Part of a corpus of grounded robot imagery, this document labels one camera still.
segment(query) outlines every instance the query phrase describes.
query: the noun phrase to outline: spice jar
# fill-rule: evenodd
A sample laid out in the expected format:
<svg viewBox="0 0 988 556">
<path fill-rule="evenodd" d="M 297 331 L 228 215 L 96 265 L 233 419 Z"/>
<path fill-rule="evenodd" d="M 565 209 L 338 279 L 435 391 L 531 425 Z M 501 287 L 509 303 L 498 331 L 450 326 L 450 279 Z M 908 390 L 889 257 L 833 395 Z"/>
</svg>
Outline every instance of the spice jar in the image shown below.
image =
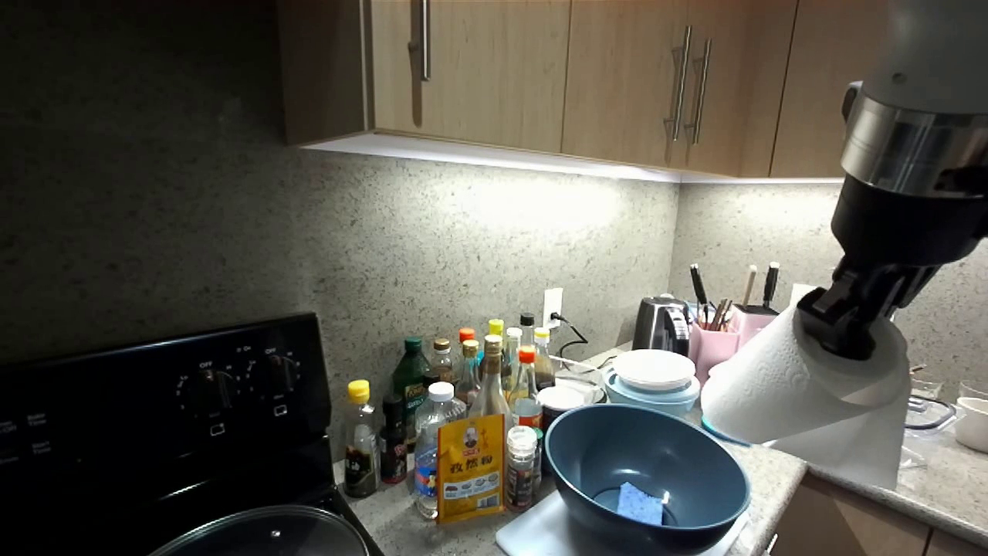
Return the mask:
<svg viewBox="0 0 988 556">
<path fill-rule="evenodd" d="M 531 425 L 505 428 L 505 495 L 511 506 L 531 506 L 542 483 L 538 462 L 538 434 Z"/>
</svg>

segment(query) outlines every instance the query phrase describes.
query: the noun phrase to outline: oven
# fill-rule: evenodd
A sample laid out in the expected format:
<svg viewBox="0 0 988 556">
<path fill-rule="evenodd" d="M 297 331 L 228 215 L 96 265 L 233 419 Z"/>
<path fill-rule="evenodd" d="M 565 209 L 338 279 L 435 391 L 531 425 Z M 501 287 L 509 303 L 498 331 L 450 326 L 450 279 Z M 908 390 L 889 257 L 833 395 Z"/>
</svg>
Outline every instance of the oven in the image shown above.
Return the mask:
<svg viewBox="0 0 988 556">
<path fill-rule="evenodd" d="M 337 491 L 328 425 L 316 314 L 2 369 L 0 552 L 153 552 L 244 517 L 292 552 L 289 513 L 380 556 Z"/>
</svg>

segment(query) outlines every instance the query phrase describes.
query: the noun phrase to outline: wall outlet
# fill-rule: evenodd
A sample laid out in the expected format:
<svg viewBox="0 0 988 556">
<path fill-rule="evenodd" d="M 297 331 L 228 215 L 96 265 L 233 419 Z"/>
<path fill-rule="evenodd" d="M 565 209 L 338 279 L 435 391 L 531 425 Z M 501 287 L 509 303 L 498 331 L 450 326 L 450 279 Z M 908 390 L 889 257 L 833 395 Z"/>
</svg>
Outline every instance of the wall outlet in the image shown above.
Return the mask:
<svg viewBox="0 0 988 556">
<path fill-rule="evenodd" d="M 542 289 L 542 326 L 558 326 L 558 320 L 549 317 L 552 311 L 561 314 L 561 287 Z"/>
</svg>

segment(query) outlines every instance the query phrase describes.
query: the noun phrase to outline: metal bowl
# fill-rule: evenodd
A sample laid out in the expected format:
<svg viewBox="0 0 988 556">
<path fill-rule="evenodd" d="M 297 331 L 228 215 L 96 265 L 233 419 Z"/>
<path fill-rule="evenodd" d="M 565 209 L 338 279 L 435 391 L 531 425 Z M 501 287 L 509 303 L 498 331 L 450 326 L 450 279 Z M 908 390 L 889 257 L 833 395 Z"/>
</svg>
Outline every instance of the metal bowl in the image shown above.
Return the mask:
<svg viewBox="0 0 988 556">
<path fill-rule="evenodd" d="M 546 434 L 546 461 L 572 519 L 614 544 L 706 551 L 747 506 L 736 457 L 701 428 L 648 407 L 561 415 Z M 616 513 L 621 484 L 663 502 L 663 523 Z"/>
</svg>

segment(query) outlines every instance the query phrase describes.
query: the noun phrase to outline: silver cabinet handle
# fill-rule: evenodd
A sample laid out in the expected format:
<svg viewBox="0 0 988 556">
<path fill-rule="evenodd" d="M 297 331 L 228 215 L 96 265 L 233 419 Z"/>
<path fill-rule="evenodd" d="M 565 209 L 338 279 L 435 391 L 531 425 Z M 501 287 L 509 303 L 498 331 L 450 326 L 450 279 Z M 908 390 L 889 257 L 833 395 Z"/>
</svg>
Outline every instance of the silver cabinet handle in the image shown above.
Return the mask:
<svg viewBox="0 0 988 556">
<path fill-rule="evenodd" d="M 706 67 L 710 67 L 710 41 L 703 41 L 703 49 L 698 59 L 691 59 L 691 114 L 686 125 L 687 146 L 701 138 L 701 116 L 703 116 L 703 99 L 706 99 Z"/>
<path fill-rule="evenodd" d="M 432 78 L 432 0 L 421 0 L 421 81 Z"/>
<path fill-rule="evenodd" d="M 691 32 L 681 32 L 681 41 L 669 49 L 672 55 L 672 94 L 669 94 L 669 110 L 668 110 L 668 148 L 678 137 L 678 104 L 681 104 L 681 81 L 686 81 L 686 62 L 687 62 Z"/>
</svg>

